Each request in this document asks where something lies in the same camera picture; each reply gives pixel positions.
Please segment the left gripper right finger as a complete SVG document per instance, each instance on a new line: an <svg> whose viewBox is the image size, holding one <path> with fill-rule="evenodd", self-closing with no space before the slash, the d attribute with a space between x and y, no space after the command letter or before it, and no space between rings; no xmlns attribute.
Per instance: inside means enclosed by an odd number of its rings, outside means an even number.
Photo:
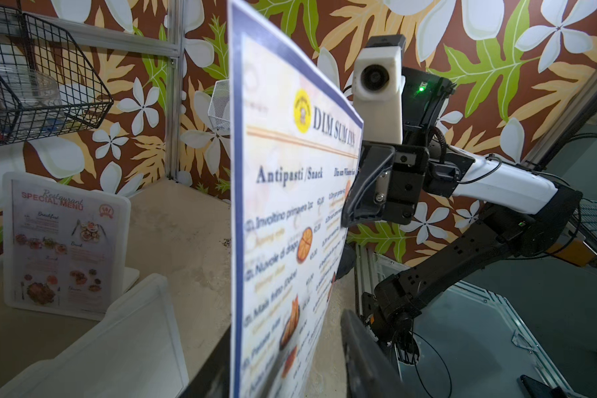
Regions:
<svg viewBox="0 0 597 398"><path fill-rule="evenodd" d="M340 320L346 363L347 397L411 397L386 355L350 309Z"/></svg>

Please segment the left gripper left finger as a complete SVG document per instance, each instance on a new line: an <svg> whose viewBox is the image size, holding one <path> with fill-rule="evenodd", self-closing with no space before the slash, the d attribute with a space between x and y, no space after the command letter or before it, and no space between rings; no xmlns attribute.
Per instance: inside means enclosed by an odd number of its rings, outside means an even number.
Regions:
<svg viewBox="0 0 597 398"><path fill-rule="evenodd" d="M232 328L229 327L180 398L228 398L230 396Z"/></svg>

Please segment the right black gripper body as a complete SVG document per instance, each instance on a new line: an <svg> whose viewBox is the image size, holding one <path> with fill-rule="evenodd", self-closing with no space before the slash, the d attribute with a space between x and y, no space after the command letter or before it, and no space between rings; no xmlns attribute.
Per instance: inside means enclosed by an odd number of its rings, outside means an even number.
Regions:
<svg viewBox="0 0 597 398"><path fill-rule="evenodd" d="M411 222L422 191L429 150L421 146L363 142L358 173L341 214L341 226Z"/></svg>

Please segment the blue bordered menu sheet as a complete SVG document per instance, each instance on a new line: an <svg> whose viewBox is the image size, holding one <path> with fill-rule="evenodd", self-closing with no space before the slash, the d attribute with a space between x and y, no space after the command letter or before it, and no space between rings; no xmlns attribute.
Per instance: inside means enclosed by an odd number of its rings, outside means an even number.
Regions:
<svg viewBox="0 0 597 398"><path fill-rule="evenodd" d="M328 310L363 120L249 3L228 11L233 397L300 397Z"/></svg>

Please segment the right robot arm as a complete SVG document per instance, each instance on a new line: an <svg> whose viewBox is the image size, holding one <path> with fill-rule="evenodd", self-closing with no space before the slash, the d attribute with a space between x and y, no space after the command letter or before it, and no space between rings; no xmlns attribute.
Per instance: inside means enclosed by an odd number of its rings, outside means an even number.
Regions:
<svg viewBox="0 0 597 398"><path fill-rule="evenodd" d="M363 112L366 119L399 120L401 138L363 144L359 173L343 207L343 226L385 221L407 227L422 207L423 192L485 203L461 237L363 297L369 307L366 322L377 340L412 350L414 321L427 305L496 261L547 253L569 220L580 219L582 195L492 154L482 157L450 146L434 123L454 84L407 67L400 79L394 111L372 102Z"/></svg>

